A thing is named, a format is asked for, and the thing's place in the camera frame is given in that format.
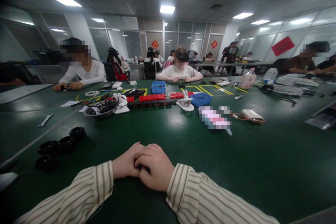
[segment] wrench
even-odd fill
[[[52,117],[53,115],[47,115],[47,118],[45,118],[45,120],[38,126],[38,127],[44,127],[45,123],[49,120],[50,117]]]

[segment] white bottle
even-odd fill
[[[270,68],[268,71],[265,73],[264,77],[262,78],[265,81],[273,81],[276,76],[278,75],[278,70],[276,68]]]
[[[243,75],[239,83],[240,88],[250,89],[253,86],[254,81],[257,78],[256,74],[254,73],[254,70],[255,70],[254,68],[251,68],[249,72]]]

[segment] ceiling vent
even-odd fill
[[[216,10],[220,9],[222,6],[223,6],[223,5],[214,4],[214,5],[212,5],[209,9],[210,9],[210,10],[214,10],[214,11],[216,11]]]

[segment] blue plastic basket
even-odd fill
[[[166,93],[166,82],[153,82],[152,93]]]
[[[192,105],[196,107],[200,107],[200,106],[210,103],[212,96],[206,93],[197,93],[197,94],[191,95],[190,98],[193,99],[191,100]]]

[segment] striped sleeve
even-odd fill
[[[169,206],[182,224],[279,224],[237,195],[219,187],[204,173],[177,164],[167,190]]]
[[[85,223],[112,195],[112,162],[82,170],[71,185],[40,202],[14,223]]]

